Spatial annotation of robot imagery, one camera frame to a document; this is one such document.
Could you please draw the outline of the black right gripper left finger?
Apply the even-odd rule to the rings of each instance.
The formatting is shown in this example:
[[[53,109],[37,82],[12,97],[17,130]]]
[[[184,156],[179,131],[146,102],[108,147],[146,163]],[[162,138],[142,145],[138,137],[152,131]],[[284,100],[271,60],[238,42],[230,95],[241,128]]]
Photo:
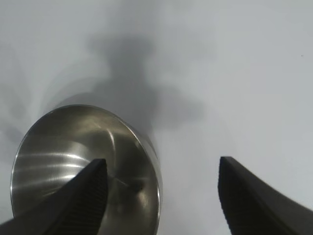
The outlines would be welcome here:
[[[96,235],[108,199],[107,164],[95,159],[39,205],[1,224],[2,235]]]

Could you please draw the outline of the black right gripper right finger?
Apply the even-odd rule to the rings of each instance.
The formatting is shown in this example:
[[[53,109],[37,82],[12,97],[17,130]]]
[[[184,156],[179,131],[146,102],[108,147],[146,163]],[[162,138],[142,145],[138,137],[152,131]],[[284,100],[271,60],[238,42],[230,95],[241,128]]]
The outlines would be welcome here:
[[[262,181],[233,157],[221,157],[218,194],[233,235],[311,235],[312,210]]]

